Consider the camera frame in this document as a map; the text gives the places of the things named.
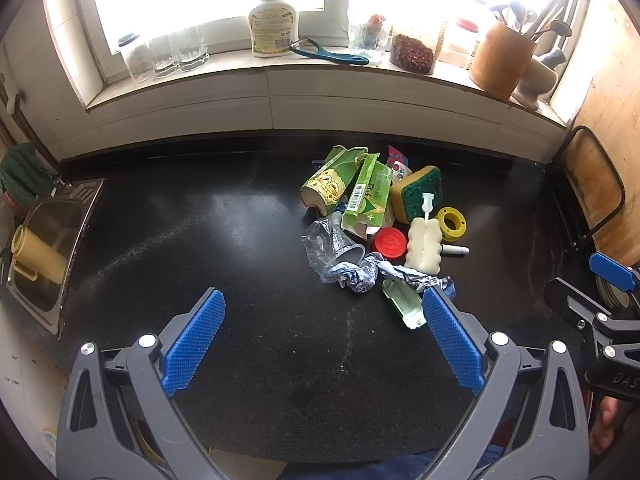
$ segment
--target silver screw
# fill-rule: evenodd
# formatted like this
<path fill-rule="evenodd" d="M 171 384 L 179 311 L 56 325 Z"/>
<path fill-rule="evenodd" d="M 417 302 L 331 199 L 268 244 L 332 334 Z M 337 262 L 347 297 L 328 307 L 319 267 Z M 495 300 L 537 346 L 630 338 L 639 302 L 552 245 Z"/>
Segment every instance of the silver screw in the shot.
<path fill-rule="evenodd" d="M 566 345 L 562 341 L 553 341 L 551 343 L 551 348 L 559 354 L 564 354 L 566 352 Z"/>
<path fill-rule="evenodd" d="M 149 348 L 156 344 L 156 336 L 153 334 L 145 334 L 138 339 L 138 344 L 142 346 L 142 348 Z"/>
<path fill-rule="evenodd" d="M 509 336 L 502 332 L 494 332 L 491 334 L 491 341 L 498 346 L 505 346 L 509 342 Z"/>
<path fill-rule="evenodd" d="M 89 355 L 94 353 L 95 350 L 95 345 L 93 343 L 84 343 L 81 347 L 80 347 L 80 353 L 82 355 Z"/>

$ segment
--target yellow pitcher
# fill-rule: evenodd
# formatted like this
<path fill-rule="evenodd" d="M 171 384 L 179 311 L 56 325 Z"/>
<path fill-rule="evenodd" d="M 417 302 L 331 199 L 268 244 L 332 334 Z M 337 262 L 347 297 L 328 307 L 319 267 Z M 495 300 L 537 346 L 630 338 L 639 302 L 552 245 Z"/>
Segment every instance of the yellow pitcher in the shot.
<path fill-rule="evenodd" d="M 58 285 L 62 284 L 66 271 L 66 258 L 24 225 L 18 226 L 11 241 L 14 254 L 12 267 L 18 274 L 34 282 L 42 274 Z"/>

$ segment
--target yellow plastic ring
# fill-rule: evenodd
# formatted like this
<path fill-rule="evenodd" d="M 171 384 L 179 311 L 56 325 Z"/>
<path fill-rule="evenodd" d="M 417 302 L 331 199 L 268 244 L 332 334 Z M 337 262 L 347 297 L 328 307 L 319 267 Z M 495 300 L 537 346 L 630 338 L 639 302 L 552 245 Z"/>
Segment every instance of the yellow plastic ring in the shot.
<path fill-rule="evenodd" d="M 442 239 L 446 242 L 455 242 L 466 232 L 466 220 L 462 213 L 453 207 L 443 207 L 436 215 L 440 230 L 442 231 Z M 454 228 L 450 228 L 445 220 L 452 223 Z"/>

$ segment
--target windowsill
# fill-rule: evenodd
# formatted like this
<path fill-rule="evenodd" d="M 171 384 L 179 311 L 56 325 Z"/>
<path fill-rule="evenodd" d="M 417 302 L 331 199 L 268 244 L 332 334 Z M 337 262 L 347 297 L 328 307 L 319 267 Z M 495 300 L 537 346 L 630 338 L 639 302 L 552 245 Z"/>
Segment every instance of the windowsill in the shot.
<path fill-rule="evenodd" d="M 339 53 L 347 53 L 348 49 L 346 48 L 331 48 L 332 52 Z M 209 75 L 215 75 L 224 72 L 231 71 L 242 71 L 249 73 L 260 73 L 263 72 L 266 68 L 278 68 L 278 67 L 292 67 L 292 66 L 308 66 L 308 65 L 317 65 L 321 67 L 323 70 L 365 70 L 365 71 L 376 71 L 382 70 L 385 72 L 394 72 L 396 75 L 410 77 L 415 79 L 427 79 L 431 82 L 437 82 L 440 84 L 444 84 L 447 86 L 453 86 L 455 88 L 460 88 L 465 91 L 473 92 L 475 94 L 483 95 L 492 100 L 500 101 L 491 95 L 487 94 L 478 86 L 475 85 L 469 79 L 468 71 L 464 70 L 458 66 L 437 62 L 436 69 L 433 75 L 419 75 L 411 72 L 407 72 L 401 68 L 398 68 L 395 65 L 392 65 L 388 60 L 388 54 L 385 55 L 385 59 L 382 60 L 381 63 L 377 65 L 367 65 L 367 66 L 353 66 L 353 65 L 340 65 L 336 63 L 332 63 L 330 61 L 326 61 L 323 59 L 315 59 L 310 57 L 302 57 L 297 54 L 291 54 L 290 56 L 281 56 L 281 57 L 255 57 L 249 50 L 237 50 L 234 52 L 223 52 L 221 54 L 213 54 L 209 57 L 209 61 L 206 62 L 203 66 L 198 67 L 189 72 L 180 72 L 176 70 L 172 74 L 169 74 L 166 77 L 161 79 L 150 78 L 146 81 L 138 85 L 134 85 L 130 78 L 123 79 L 121 81 L 115 82 L 106 88 L 104 88 L 88 105 L 86 111 L 91 113 L 92 110 L 95 110 L 98 107 L 101 107 L 107 103 L 114 102 L 116 100 L 122 99 L 123 97 L 130 94 L 137 94 L 139 92 L 143 92 L 149 88 L 158 88 L 161 86 L 171 85 L 175 82 L 184 81 L 188 78 L 202 78 Z M 553 111 L 549 104 L 546 104 L 542 101 L 538 102 L 539 108 L 536 111 L 529 110 L 521 106 L 517 103 L 513 98 L 508 101 L 510 106 L 520 108 L 524 111 L 527 111 L 536 116 L 542 117 L 550 122 L 560 124 L 561 126 L 566 126 L 565 123 L 558 117 L 558 115 Z"/>

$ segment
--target wooden utensil holder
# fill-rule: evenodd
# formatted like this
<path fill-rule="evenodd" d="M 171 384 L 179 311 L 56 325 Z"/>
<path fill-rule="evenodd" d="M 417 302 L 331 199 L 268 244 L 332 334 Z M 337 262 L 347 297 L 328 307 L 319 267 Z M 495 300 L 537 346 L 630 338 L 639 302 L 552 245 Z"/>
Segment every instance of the wooden utensil holder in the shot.
<path fill-rule="evenodd" d="M 488 94 L 507 101 L 529 66 L 536 44 L 495 22 L 478 46 L 469 77 Z"/>

